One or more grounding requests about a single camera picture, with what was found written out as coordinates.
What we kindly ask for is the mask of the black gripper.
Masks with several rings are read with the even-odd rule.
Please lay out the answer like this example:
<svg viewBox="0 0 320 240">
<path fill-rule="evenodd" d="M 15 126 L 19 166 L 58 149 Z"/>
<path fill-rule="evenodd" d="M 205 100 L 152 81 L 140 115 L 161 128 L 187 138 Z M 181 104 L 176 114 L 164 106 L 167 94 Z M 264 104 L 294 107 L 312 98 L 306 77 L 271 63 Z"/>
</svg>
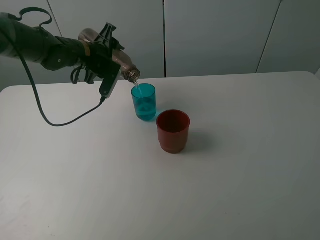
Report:
<svg viewBox="0 0 320 240">
<path fill-rule="evenodd" d="M 85 55 L 80 57 L 80 69 L 85 69 L 84 81 L 88 85 L 94 84 L 97 75 L 112 74 L 119 70 L 120 65 L 113 62 L 113 51 L 125 48 L 113 37 L 117 28 L 111 23 L 106 23 L 94 42 L 80 40 Z"/>
</svg>

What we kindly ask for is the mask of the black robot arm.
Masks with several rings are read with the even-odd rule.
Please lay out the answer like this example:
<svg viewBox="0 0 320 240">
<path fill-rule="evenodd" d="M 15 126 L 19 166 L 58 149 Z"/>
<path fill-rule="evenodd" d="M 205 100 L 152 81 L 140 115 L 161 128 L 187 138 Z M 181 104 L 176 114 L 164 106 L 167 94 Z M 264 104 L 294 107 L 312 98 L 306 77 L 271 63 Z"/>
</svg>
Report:
<svg viewBox="0 0 320 240">
<path fill-rule="evenodd" d="M 84 81 L 93 84 L 95 77 L 103 76 L 103 68 L 108 68 L 113 59 L 114 50 L 124 50 L 112 33 L 116 27 L 107 23 L 102 32 L 89 39 L 83 32 L 78 39 L 54 36 L 44 25 L 53 20 L 42 22 L 39 26 L 30 27 L 21 21 L 23 15 L 31 12 L 48 14 L 39 7 L 27 7 L 19 16 L 2 12 L 0 14 L 0 54 L 18 59 L 20 56 L 30 63 L 42 65 L 46 70 L 58 71 L 74 67 L 70 80 L 75 85 L 79 81 L 81 70 L 85 70 Z"/>
</svg>

